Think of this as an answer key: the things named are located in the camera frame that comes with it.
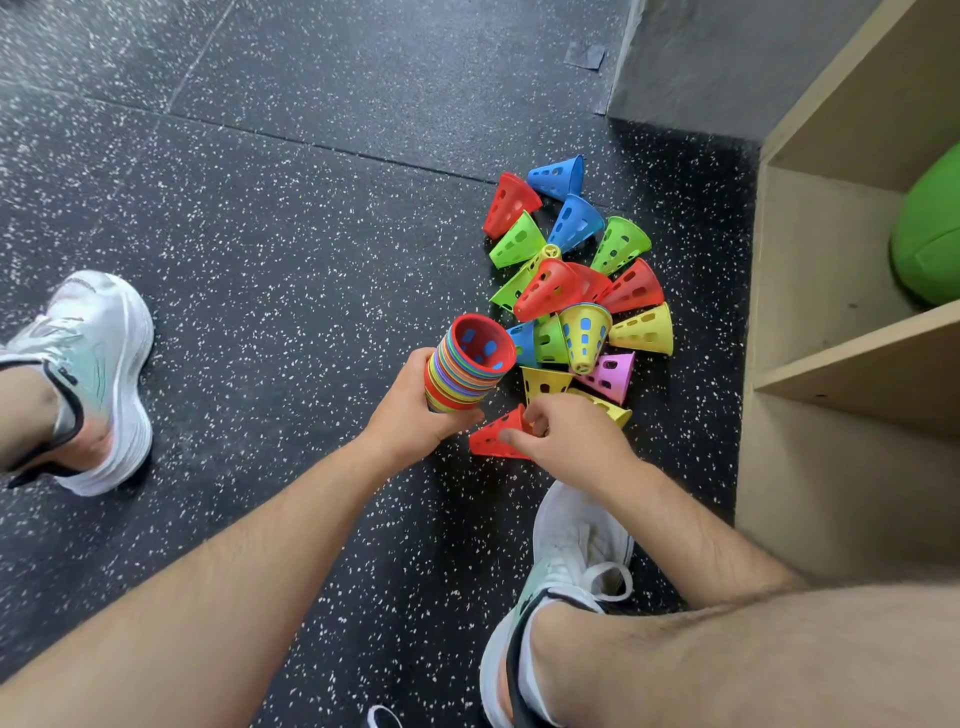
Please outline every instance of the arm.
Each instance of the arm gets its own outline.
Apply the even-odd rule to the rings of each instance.
[[[526,417],[535,434],[545,436],[507,430],[501,438],[567,485],[594,496],[691,607],[801,586],[782,562],[637,458],[623,433],[589,400],[538,397]]]
[[[353,522],[480,410],[430,412],[410,355],[366,430],[136,587],[0,689],[6,726],[247,726]]]

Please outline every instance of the green object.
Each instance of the green object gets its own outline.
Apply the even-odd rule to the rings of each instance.
[[[541,316],[534,325],[534,356],[540,364],[569,364],[560,316]]]
[[[523,210],[520,219],[500,238],[500,242],[490,251],[490,260],[497,268],[522,263],[536,255],[546,245],[543,233],[530,213]]]
[[[590,268],[610,275],[638,255],[650,250],[650,238],[625,217],[614,215],[607,221],[607,231],[593,257]]]
[[[903,285],[926,301],[960,299],[960,144],[907,193],[890,259]]]
[[[540,249],[529,262],[520,266],[520,270],[504,283],[500,290],[493,294],[491,301],[513,313],[516,299],[534,279],[534,275],[537,274],[537,269],[540,267],[540,262],[548,257],[560,259],[560,248],[556,245],[546,245]]]

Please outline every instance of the left hand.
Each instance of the left hand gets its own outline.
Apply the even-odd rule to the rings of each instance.
[[[423,369],[433,351],[427,348],[411,352],[360,435],[372,449],[387,456],[392,474],[422,460],[443,438],[479,425],[485,419],[477,407],[455,413],[430,411],[423,393]]]

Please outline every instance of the blue cone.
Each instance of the blue cone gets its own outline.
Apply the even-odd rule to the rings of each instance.
[[[508,328],[507,333],[514,340],[516,363],[521,367],[537,367],[537,352],[534,349],[534,321]]]
[[[527,184],[541,195],[560,201],[567,195],[579,195],[584,190],[584,156],[532,169],[527,173]]]
[[[547,242],[560,248],[561,253],[567,253],[601,231],[604,225],[603,215],[593,205],[576,195],[567,195]]]

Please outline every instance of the hand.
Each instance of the hand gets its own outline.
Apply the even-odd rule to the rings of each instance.
[[[394,385],[357,438],[387,457],[390,474],[422,460],[443,438],[479,425],[485,419],[483,411],[476,407],[456,413],[430,411],[423,393],[423,368],[433,351],[428,348],[411,352]]]
[[[620,428],[587,398],[541,395],[524,417],[533,435],[506,429],[500,440],[574,488],[595,495],[637,462]]]

